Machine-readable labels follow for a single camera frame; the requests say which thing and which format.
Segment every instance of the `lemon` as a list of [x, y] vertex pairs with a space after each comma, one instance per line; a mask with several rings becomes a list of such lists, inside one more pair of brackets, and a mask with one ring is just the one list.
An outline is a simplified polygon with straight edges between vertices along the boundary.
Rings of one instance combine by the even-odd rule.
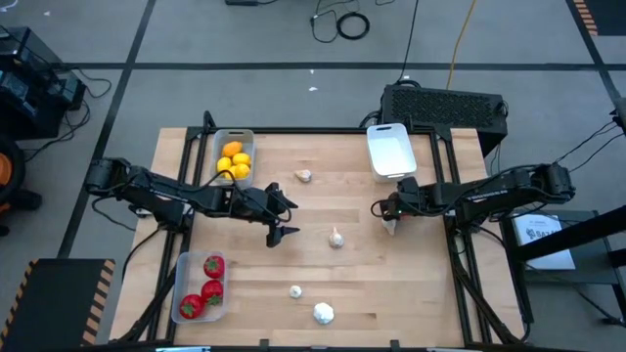
[[239, 153], [244, 148], [242, 142], [231, 142], [227, 143], [222, 150], [222, 155], [233, 157], [233, 155]]
[[233, 166], [233, 163], [229, 157], [221, 157], [217, 160], [217, 172], [228, 170], [231, 166]]
[[237, 172], [235, 174], [235, 177], [237, 179], [244, 179], [244, 178], [247, 177], [247, 175], [250, 174], [250, 168], [246, 164], [239, 164], [239, 165], [235, 165], [233, 167], [235, 167], [235, 170]]
[[[231, 174], [233, 174], [233, 176], [235, 176], [235, 178], [237, 178], [237, 166], [231, 166], [228, 169], [228, 171], [230, 171]], [[224, 177], [226, 177], [227, 180], [232, 180], [231, 174], [229, 174], [228, 172], [224, 172]]]
[[250, 155], [246, 153], [237, 153], [233, 155], [233, 163], [235, 165], [245, 164], [250, 166]]

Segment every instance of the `clear plastic container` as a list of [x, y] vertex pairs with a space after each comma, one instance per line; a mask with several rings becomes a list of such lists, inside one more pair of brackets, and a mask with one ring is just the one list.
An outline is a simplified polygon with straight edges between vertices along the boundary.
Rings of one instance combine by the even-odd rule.
[[[213, 177], [217, 173], [217, 160], [222, 157], [222, 149], [227, 143], [230, 142], [242, 142], [243, 153], [250, 155], [250, 173], [246, 178], [237, 180], [237, 184], [240, 188], [248, 188], [252, 186], [252, 180], [254, 179], [254, 170], [256, 169], [256, 145], [254, 144], [254, 133], [247, 129], [221, 129], [215, 132], [213, 136], [213, 146], [211, 148], [211, 159], [209, 163], [208, 176]], [[233, 181], [220, 175], [213, 183], [217, 185], [230, 185]]]
[[[202, 285], [211, 280], [204, 273], [204, 261], [211, 255], [224, 258], [226, 268], [224, 276], [218, 279], [224, 286], [224, 297], [222, 304], [204, 307], [202, 314], [195, 319], [185, 319], [180, 315], [178, 306], [183, 298], [188, 294], [201, 294]], [[176, 324], [215, 322], [222, 318], [228, 310], [228, 263], [222, 252], [186, 252], [178, 257], [176, 264], [176, 282], [174, 284], [174, 304], [171, 310], [171, 317]]]

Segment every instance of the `yellow cable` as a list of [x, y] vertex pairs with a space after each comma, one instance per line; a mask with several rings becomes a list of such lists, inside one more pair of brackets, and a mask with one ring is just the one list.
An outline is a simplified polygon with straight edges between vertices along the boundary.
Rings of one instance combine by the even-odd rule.
[[461, 28], [461, 33], [459, 33], [457, 44], [454, 46], [454, 53], [452, 54], [452, 63], [450, 64], [450, 73], [448, 73], [448, 83], [446, 84], [446, 89], [450, 89], [450, 83], [452, 83], [452, 73], [454, 72], [454, 64], [457, 61], [457, 50], [459, 50], [459, 44], [461, 44], [461, 38], [463, 38], [463, 33], [466, 31], [466, 27], [468, 26], [468, 22], [470, 21], [470, 17], [471, 17], [471, 13], [473, 12], [474, 5], [476, 5], [476, 0], [471, 0], [471, 6], [469, 6], [468, 15], [466, 16], [466, 21], [463, 23], [463, 28]]

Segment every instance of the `garlic clove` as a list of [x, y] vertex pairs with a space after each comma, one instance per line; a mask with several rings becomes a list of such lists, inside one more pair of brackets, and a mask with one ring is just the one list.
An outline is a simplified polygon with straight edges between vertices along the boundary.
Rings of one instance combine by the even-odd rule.
[[333, 227], [333, 233], [329, 236], [329, 245], [332, 248], [343, 247], [343, 236], [336, 231], [336, 227]]
[[300, 298], [301, 295], [302, 295], [302, 288], [300, 288], [300, 286], [294, 285], [290, 288], [291, 298]]
[[298, 180], [304, 183], [311, 182], [311, 176], [313, 176], [313, 174], [309, 170], [297, 170], [293, 174], [295, 175], [295, 177], [297, 177]]
[[387, 230], [387, 232], [390, 235], [395, 235], [395, 225], [398, 223], [397, 220], [393, 219], [393, 220], [389, 220], [389, 221], [384, 221], [382, 220], [382, 226], [384, 227], [385, 230]]
[[335, 318], [335, 312], [330, 305], [318, 303], [313, 308], [313, 317], [319, 324], [326, 325]]

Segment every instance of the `floor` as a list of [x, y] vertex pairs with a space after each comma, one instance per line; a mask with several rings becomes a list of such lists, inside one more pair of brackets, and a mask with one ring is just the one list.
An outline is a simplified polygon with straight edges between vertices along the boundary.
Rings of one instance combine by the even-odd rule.
[[[0, 7], [13, 2], [0, 0]], [[122, 263], [129, 252], [132, 234], [84, 206], [88, 199], [80, 187], [93, 157], [123, 156], [150, 165], [158, 130], [200, 125], [204, 110], [218, 126], [347, 127], [376, 109], [384, 85], [398, 77], [415, 3], [380, 7], [360, 0], [370, 33], [332, 44], [311, 37], [315, 4], [279, 0], [247, 8], [218, 0], [31, 0], [0, 12], [3, 25], [30, 26], [65, 62], [113, 83], [105, 97], [87, 99], [92, 119], [74, 140], [51, 147], [27, 166], [26, 186], [41, 193], [44, 203], [36, 212], [4, 220], [12, 234], [0, 239], [5, 268], [0, 319], [28, 260], [61, 255]], [[405, 75], [425, 87], [445, 87], [446, 63], [469, 7], [470, 0], [420, 1]], [[346, 30], [358, 25], [348, 22]], [[318, 19], [315, 28], [319, 37], [334, 34], [329, 17]], [[510, 105], [502, 168], [554, 160], [609, 122], [611, 98], [626, 94], [626, 36], [590, 35], [574, 0], [478, 0], [458, 63], [452, 89], [502, 94]], [[106, 88], [87, 83], [95, 93]], [[69, 117], [78, 120], [82, 113]], [[562, 164], [581, 163], [607, 138], [592, 141]], [[617, 139], [576, 171], [576, 198], [563, 208], [603, 212], [622, 205], [625, 147]], [[103, 209], [134, 223], [121, 202]], [[72, 246], [62, 245], [74, 234]], [[610, 240], [617, 248], [626, 246], [623, 237]], [[116, 275], [101, 342], [108, 339], [119, 285]], [[584, 289], [619, 313], [610, 288]], [[533, 285], [530, 294], [537, 319], [533, 344], [605, 351], [626, 343], [624, 330], [599, 325], [599, 315], [570, 288]]]

